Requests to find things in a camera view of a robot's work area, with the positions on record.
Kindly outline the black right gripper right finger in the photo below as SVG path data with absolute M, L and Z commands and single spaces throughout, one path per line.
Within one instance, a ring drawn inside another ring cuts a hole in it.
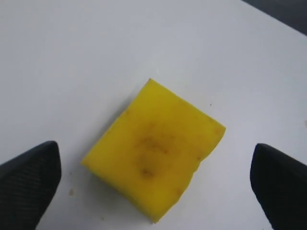
M 307 228 L 307 166 L 264 143 L 255 146 L 250 184 L 274 230 Z

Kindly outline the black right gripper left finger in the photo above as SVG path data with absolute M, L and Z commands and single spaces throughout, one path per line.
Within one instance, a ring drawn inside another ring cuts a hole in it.
M 34 230 L 61 180 L 59 147 L 46 141 L 0 166 L 0 228 Z

